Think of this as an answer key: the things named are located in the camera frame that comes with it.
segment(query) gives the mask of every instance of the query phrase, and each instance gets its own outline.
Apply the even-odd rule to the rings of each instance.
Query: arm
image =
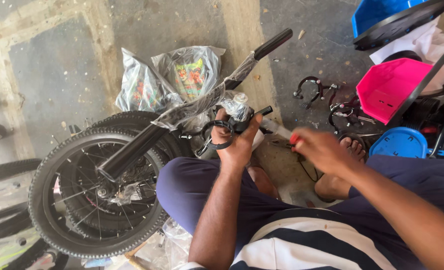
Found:
[[[225,109],[219,110],[216,119],[228,120]],[[234,138],[228,148],[217,150],[221,160],[220,174],[195,228],[189,262],[195,261],[211,270],[230,267],[235,254],[242,173],[252,155],[252,143],[261,120],[262,116],[256,115],[249,128]],[[225,142],[227,137],[230,133],[224,128],[214,127],[212,140],[215,144]]]
[[[295,149],[319,169],[348,181],[384,216],[429,269],[444,269],[444,212],[353,160],[331,134],[298,129]]]

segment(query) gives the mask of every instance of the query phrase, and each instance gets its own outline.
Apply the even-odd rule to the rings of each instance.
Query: handlebar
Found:
[[[181,104],[162,114],[156,121],[165,118],[194,117],[216,105],[223,97],[225,90],[235,89],[253,69],[255,64],[264,56],[278,48],[293,36],[290,28],[287,28],[274,36],[266,43],[255,49],[245,61],[226,78],[223,83],[210,90],[206,95],[199,97],[190,103]],[[157,141],[169,132],[169,129],[150,124],[132,141],[124,145],[117,153],[103,162],[97,171],[112,182],[120,177],[129,167],[133,166]]]

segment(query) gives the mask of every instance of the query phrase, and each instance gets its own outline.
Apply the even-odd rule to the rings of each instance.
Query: blue plastic basket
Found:
[[[424,159],[427,155],[427,140],[422,133],[408,128],[396,127],[387,130],[369,150],[372,155],[398,156]]]
[[[428,0],[362,0],[352,16],[353,37],[376,23]]]

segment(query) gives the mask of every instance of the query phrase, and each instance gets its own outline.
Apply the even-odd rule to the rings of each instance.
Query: hand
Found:
[[[302,138],[302,141],[298,142],[292,151],[306,156],[315,167],[326,174],[344,178],[342,174],[345,169],[362,166],[347,150],[340,147],[331,133],[316,132],[309,128],[296,128],[293,133]]]
[[[221,108],[217,112],[216,120],[228,121],[230,116]],[[240,135],[234,134],[232,144],[222,150],[217,150],[222,166],[229,169],[243,169],[249,163],[252,156],[252,144],[254,143],[255,134],[257,133],[262,115],[255,114],[250,120],[249,127]],[[212,129],[212,143],[222,144],[230,138],[230,131],[225,127],[214,126]]]

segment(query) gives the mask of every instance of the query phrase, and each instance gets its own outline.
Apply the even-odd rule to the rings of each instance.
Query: concrete floor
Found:
[[[272,118],[288,128],[320,123],[319,129],[331,130],[326,103],[305,111],[290,95],[306,76],[343,84],[340,100],[353,95],[372,65],[369,52],[351,45],[350,18],[358,3],[0,0],[0,123],[11,129],[0,141],[0,163],[43,158],[57,145],[52,135],[62,141],[70,136],[69,125],[84,128],[117,113],[122,47],[147,62],[184,46],[225,48],[223,78],[284,28],[292,28],[294,37],[261,60],[237,90],[248,94],[255,110],[272,105]],[[439,26],[444,30],[444,14]],[[301,30],[306,34],[297,40]],[[268,142],[255,153],[284,201],[324,206],[295,154]],[[23,179],[28,182],[30,175]]]

